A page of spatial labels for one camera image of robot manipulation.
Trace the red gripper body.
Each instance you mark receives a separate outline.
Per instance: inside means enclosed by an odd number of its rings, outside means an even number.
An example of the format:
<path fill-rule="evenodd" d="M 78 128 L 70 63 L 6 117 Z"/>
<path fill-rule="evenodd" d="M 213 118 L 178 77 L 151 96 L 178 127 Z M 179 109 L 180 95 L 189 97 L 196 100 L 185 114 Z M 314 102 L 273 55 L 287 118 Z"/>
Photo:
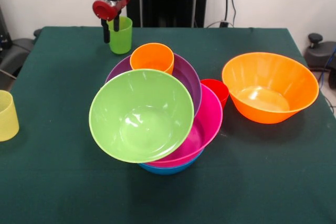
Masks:
<path fill-rule="evenodd" d="M 94 14 L 103 20 L 115 19 L 130 0 L 95 0 L 92 9 Z"/>

